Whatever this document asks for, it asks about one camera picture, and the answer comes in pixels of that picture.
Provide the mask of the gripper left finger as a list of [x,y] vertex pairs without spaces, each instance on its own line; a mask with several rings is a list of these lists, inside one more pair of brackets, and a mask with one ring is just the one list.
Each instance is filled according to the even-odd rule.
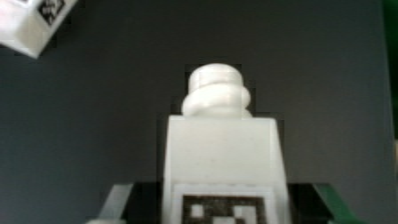
[[99,214],[85,224],[160,224],[160,203],[158,183],[115,184]]

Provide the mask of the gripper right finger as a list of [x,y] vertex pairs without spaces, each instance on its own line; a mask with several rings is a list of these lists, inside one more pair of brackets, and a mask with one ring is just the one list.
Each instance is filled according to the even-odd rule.
[[327,183],[289,183],[293,224],[362,224]]

